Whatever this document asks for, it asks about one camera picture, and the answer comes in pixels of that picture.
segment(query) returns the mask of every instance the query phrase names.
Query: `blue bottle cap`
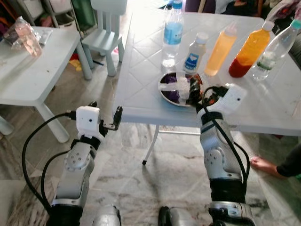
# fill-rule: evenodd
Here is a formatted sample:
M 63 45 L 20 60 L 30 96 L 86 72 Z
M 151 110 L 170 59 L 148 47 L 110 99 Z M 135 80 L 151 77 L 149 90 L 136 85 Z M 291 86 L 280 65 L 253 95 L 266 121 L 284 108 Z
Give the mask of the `blue bottle cap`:
M 294 19 L 291 23 L 291 26 L 297 30 L 301 29 L 301 20 Z
M 182 1 L 181 0 L 174 0 L 173 1 L 173 8 L 174 9 L 182 9 Z

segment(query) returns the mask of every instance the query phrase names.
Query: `orange juice bottle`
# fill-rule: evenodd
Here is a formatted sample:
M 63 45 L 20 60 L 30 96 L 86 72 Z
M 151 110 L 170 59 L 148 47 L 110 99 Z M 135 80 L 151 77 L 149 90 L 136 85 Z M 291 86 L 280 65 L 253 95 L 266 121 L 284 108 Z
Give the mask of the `orange juice bottle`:
M 269 32 L 274 27 L 271 21 L 265 21 L 261 29 L 252 32 L 230 65 L 229 73 L 234 78 L 243 77 L 255 63 L 269 43 Z
M 205 67 L 205 74 L 215 76 L 221 68 L 226 56 L 230 52 L 237 38 L 237 30 L 235 23 L 231 23 L 224 31 L 220 33 L 212 54 Z

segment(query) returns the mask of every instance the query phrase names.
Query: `marble floor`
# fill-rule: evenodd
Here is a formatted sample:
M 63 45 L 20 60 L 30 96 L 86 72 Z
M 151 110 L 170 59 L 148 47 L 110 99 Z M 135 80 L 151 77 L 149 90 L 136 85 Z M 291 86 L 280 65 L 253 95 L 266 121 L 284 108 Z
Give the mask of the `marble floor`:
M 121 19 L 124 44 L 131 10 L 137 0 L 128 0 L 127 13 Z M 54 114 L 74 110 L 97 101 L 105 121 L 112 121 L 111 107 L 119 75 L 107 77 L 104 63 L 93 70 L 86 81 L 81 72 L 68 65 L 55 89 L 46 99 Z M 120 71 L 118 55 L 114 56 Z M 47 214 L 33 197 L 22 174 L 21 151 L 29 134 L 42 122 L 31 107 L 0 105 L 0 115 L 15 126 L 8 136 L 0 136 L 0 225 L 43 226 Z M 54 154 L 68 150 L 77 131 L 74 121 L 60 119 L 69 132 L 68 142 L 60 144 L 48 128 L 30 142 L 27 169 L 39 187 L 41 171 Z M 197 128 L 162 127 L 165 130 L 199 131 Z M 118 131 L 110 131 L 98 150 L 95 168 L 90 177 L 90 191 L 81 219 L 81 226 L 91 226 L 97 211 L 106 204 L 115 204 L 125 226 L 157 225 L 162 205 L 186 208 L 199 225 L 209 225 L 207 212 L 210 187 L 203 164 L 203 150 L 197 136 L 159 134 L 147 165 L 142 166 L 144 153 L 152 141 L 153 125 L 121 123 Z M 279 164 L 298 143 L 297 137 L 277 139 L 272 135 L 232 132 L 234 140 L 249 156 L 260 155 Z M 52 200 L 63 168 L 63 156 L 48 168 L 46 193 Z M 251 205 L 258 226 L 301 225 L 301 183 L 296 178 L 280 180 L 251 169 L 246 202 Z

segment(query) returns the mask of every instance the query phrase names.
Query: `black cable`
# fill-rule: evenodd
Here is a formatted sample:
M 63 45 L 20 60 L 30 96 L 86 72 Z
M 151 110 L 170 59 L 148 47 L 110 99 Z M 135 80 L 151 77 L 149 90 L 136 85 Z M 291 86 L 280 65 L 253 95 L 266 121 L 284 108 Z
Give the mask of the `black cable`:
M 250 172 L 250 159 L 249 159 L 249 156 L 248 156 L 247 152 L 242 148 L 242 146 L 240 146 L 236 142 L 234 142 L 234 144 L 244 153 L 244 155 L 246 157 L 246 178 L 248 179 L 249 172 Z
M 65 151 L 65 152 L 60 152 L 60 153 L 58 153 L 58 154 L 55 154 L 54 156 L 52 156 L 52 157 L 46 162 L 46 164 L 45 164 L 45 166 L 44 166 L 44 169 L 43 169 L 43 172 L 42 172 L 42 177 L 41 177 L 41 194 L 42 194 L 43 199 L 46 200 L 47 203 L 48 203 L 48 200 L 47 200 L 47 197 L 46 197 L 46 194 L 45 194 L 45 188 L 44 188 L 44 181 L 45 181 L 45 176 L 46 176 L 47 168 L 48 168 L 48 166 L 50 165 L 50 163 L 51 163 L 51 161 L 52 161 L 53 159 L 55 159 L 56 157 L 58 157 L 58 156 L 60 156 L 60 155 L 66 154 L 66 153 L 68 153 L 68 152 L 69 152 L 69 150 L 68 150 L 68 151 Z
M 205 92 L 203 93 L 203 97 L 202 97 L 202 105 L 204 107 L 204 110 L 206 112 L 206 114 L 209 115 L 209 117 L 211 117 L 211 114 L 209 113 L 208 109 L 207 109 L 207 106 L 205 104 L 205 96 L 206 96 L 206 93 L 213 89 L 214 87 L 208 87 Z M 244 165 L 234 147 L 234 145 L 232 144 L 231 140 L 229 139 L 229 137 L 227 136 L 227 134 L 225 133 L 225 131 L 220 127 L 220 125 L 217 123 L 217 121 L 213 118 L 211 118 L 211 121 L 213 122 L 214 126 L 220 131 L 220 133 L 222 134 L 222 136 L 225 138 L 225 140 L 227 141 L 228 145 L 230 146 L 232 152 L 234 153 L 237 161 L 238 161 L 238 164 L 240 166 L 240 170 L 242 172 L 242 175 L 243 175 L 243 185 L 244 185 L 244 189 L 246 191 L 246 182 L 247 182 L 247 176 L 246 176 L 246 171 L 245 171 L 245 168 L 244 168 Z
M 52 118 L 50 118 L 49 120 L 47 120 L 46 122 L 44 122 L 43 124 L 41 124 L 39 127 L 37 127 L 27 138 L 27 140 L 24 143 L 23 146 L 23 150 L 22 150 L 22 170 L 23 170 L 23 174 L 24 174 L 24 179 L 29 187 L 29 189 L 33 192 L 33 194 L 37 197 L 37 199 L 42 203 L 42 205 L 44 206 L 44 208 L 46 209 L 47 213 L 50 214 L 50 210 L 51 210 L 51 206 L 49 205 L 47 200 L 44 200 L 43 197 L 38 193 L 38 191 L 35 189 L 35 187 L 32 185 L 32 183 L 30 182 L 28 173 L 27 173 L 27 169 L 26 169 L 26 148 L 27 145 L 29 143 L 29 141 L 32 139 L 32 137 L 40 130 L 42 129 L 44 126 L 46 126 L 49 122 L 53 121 L 54 119 L 60 118 L 60 117 L 64 117 L 64 116 L 69 116 L 69 113 L 63 113 L 63 114 L 58 114 Z

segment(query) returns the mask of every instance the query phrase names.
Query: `plastic table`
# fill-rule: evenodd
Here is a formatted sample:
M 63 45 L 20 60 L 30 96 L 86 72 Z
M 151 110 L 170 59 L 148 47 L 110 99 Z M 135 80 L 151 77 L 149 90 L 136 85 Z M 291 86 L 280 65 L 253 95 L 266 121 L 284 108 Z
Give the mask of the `plastic table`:
M 152 146 L 159 125 L 200 125 L 194 108 L 172 105 L 158 91 L 158 81 L 166 72 L 161 67 L 165 16 L 162 10 L 133 14 L 113 106 L 113 109 L 118 105 L 123 106 L 123 122 L 157 125 Z M 220 31 L 233 21 L 237 23 L 238 29 L 234 46 L 218 74 L 214 77 L 205 76 L 203 70 Z M 238 110 L 224 117 L 232 129 L 301 136 L 301 72 L 289 55 L 278 62 L 269 77 L 262 82 L 254 81 L 249 74 L 235 79 L 228 73 L 230 63 L 248 35 L 260 29 L 262 24 L 263 19 L 256 17 L 184 13 L 182 41 L 176 68 L 172 70 L 182 71 L 189 44 L 198 32 L 206 32 L 209 35 L 207 52 L 198 70 L 204 83 L 208 86 L 236 83 L 248 91 Z
M 45 27 L 33 27 L 42 31 Z M 85 79 L 92 78 L 78 31 L 53 30 L 40 57 L 32 57 L 25 49 L 12 51 L 4 40 L 0 42 L 0 104 L 34 106 L 44 120 L 54 115 L 44 100 L 60 78 L 74 50 L 79 54 Z M 56 139 L 63 143 L 69 134 L 58 120 L 48 124 Z M 0 117 L 0 132 L 9 134 L 13 126 Z

